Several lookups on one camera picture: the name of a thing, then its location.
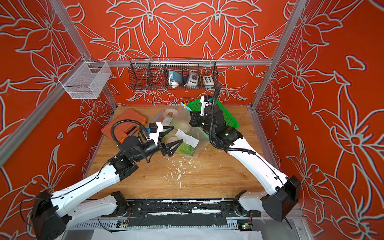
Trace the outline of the chinese cabbage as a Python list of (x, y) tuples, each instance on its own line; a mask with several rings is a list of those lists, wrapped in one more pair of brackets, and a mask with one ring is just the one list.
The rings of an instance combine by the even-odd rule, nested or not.
[(171, 126), (175, 128), (166, 136), (166, 143), (169, 144), (177, 140), (183, 140), (177, 153), (193, 157), (200, 143), (197, 130), (185, 121), (178, 119), (173, 119)]

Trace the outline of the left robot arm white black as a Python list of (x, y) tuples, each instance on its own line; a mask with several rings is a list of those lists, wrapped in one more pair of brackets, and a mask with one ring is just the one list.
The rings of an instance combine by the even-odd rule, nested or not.
[[(146, 142), (142, 143), (136, 136), (118, 140), (115, 129), (124, 123), (137, 125)], [(169, 144), (163, 142), (173, 129), (173, 126), (163, 126), (160, 122), (151, 123), (148, 128), (135, 120), (114, 123), (111, 136), (120, 150), (98, 172), (60, 191), (52, 194), (43, 191), (35, 197), (31, 220), (37, 239), (54, 240), (71, 226), (102, 215), (125, 215), (129, 205), (121, 192), (88, 203), (84, 201), (131, 176), (139, 168), (138, 162), (150, 162), (155, 153), (172, 157), (183, 143), (183, 140)]]

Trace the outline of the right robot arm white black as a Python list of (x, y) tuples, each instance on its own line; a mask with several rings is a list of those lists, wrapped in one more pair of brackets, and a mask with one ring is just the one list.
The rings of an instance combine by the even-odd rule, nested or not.
[(233, 200), (238, 215), (249, 211), (263, 211), (273, 220), (286, 220), (299, 202), (301, 182), (296, 176), (288, 177), (268, 163), (235, 128), (226, 124), (223, 110), (216, 104), (220, 86), (213, 96), (201, 98), (200, 111), (190, 113), (190, 125), (201, 128), (209, 136), (211, 145), (229, 153), (243, 164), (264, 188), (263, 192), (240, 192)]

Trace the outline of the clear zip-top bag blue seal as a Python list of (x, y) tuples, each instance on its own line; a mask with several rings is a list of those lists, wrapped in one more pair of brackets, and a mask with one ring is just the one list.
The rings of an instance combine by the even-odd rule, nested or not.
[(208, 144), (208, 136), (198, 127), (190, 125), (191, 110), (185, 105), (177, 109), (166, 109), (161, 113), (160, 120), (163, 126), (173, 126), (174, 129), (168, 133), (164, 140), (166, 144), (182, 140), (183, 143), (178, 147), (177, 153), (184, 157), (198, 158), (200, 150)]

